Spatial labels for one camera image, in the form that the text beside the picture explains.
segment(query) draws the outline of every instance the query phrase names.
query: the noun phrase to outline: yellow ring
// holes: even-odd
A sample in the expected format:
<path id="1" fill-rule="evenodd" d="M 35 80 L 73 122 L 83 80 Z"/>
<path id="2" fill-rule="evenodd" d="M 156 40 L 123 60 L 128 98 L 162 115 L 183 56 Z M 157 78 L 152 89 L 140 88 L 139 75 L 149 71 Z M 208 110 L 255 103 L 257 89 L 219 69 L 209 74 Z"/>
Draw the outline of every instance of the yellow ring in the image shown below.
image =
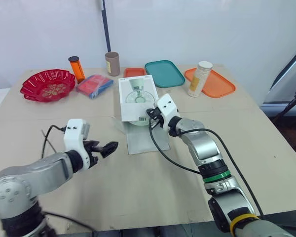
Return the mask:
<path id="1" fill-rule="evenodd" d="M 232 237 L 235 237 L 235 234 L 233 232 L 233 227 L 239 222 L 239 221 L 242 221 L 244 219 L 247 219 L 247 218 L 254 218 L 254 219 L 257 219 L 259 220 L 259 218 L 254 215 L 254 214 L 243 214 L 243 215 L 240 215 L 240 216 L 237 216 L 235 219 L 232 220 L 232 222 L 230 223 L 230 233 L 232 235 Z"/>

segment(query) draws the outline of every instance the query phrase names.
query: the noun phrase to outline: teal tray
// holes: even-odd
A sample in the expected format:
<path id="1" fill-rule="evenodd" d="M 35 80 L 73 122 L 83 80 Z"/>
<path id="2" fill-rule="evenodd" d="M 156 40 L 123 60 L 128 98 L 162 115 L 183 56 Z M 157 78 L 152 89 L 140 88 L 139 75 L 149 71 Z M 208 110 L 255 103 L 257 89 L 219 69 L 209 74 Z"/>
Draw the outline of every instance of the teal tray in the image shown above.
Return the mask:
<path id="1" fill-rule="evenodd" d="M 173 87 L 183 85 L 185 78 L 169 60 L 161 60 L 156 62 L 150 62 L 145 65 L 147 74 L 151 74 L 154 80 L 154 84 L 158 87 Z"/>

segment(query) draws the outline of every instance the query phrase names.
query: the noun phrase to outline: red tray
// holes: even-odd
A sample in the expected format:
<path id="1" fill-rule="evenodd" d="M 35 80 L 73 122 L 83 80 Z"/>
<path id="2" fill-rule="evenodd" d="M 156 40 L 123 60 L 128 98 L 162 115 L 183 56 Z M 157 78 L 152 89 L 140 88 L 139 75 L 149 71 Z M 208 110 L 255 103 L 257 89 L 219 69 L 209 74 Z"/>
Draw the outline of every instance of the red tray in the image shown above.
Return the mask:
<path id="1" fill-rule="evenodd" d="M 143 68 L 126 68 L 124 71 L 124 77 L 137 77 L 146 75 L 146 71 Z"/>
<path id="2" fill-rule="evenodd" d="M 57 101 L 67 96 L 75 85 L 74 75 L 69 71 L 53 69 L 28 78 L 20 90 L 27 100 L 40 102 Z"/>
<path id="3" fill-rule="evenodd" d="M 192 81 L 196 68 L 187 70 L 184 76 L 187 80 Z M 220 98 L 225 95 L 229 95 L 236 90 L 234 84 L 224 78 L 222 75 L 218 74 L 214 70 L 209 74 L 207 81 L 202 89 L 205 95 L 213 98 Z"/>

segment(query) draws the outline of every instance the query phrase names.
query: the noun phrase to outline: orange tray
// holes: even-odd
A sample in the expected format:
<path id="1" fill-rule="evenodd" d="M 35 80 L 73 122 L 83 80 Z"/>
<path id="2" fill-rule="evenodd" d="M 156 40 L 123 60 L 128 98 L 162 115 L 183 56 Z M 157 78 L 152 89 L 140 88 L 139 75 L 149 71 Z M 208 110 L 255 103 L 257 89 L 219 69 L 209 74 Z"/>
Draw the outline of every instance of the orange tray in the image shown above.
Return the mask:
<path id="1" fill-rule="evenodd" d="M 187 80 L 192 81 L 196 68 L 187 70 L 184 76 Z M 225 95 L 229 95 L 236 90 L 234 84 L 224 78 L 222 75 L 218 74 L 214 70 L 209 74 L 207 81 L 202 89 L 205 95 L 213 98 L 220 98 Z"/>
<path id="2" fill-rule="evenodd" d="M 137 77 L 137 76 L 144 76 L 146 75 L 146 71 L 144 68 L 125 68 L 124 70 L 124 77 Z"/>

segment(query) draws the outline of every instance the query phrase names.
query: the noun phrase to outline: green ring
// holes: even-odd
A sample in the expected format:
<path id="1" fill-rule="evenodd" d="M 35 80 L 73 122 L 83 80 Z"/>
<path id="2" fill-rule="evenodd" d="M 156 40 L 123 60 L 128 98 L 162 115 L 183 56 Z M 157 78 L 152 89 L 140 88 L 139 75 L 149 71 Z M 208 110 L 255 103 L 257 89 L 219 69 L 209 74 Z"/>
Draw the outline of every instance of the green ring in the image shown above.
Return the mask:
<path id="1" fill-rule="evenodd" d="M 227 177 L 228 175 L 230 175 L 230 170 L 227 170 L 227 171 L 225 171 L 224 173 L 221 173 L 221 174 L 217 174 L 217 175 L 205 178 L 205 179 L 203 179 L 203 181 L 205 183 L 209 183 L 209 182 L 212 182 L 212 181 Z"/>

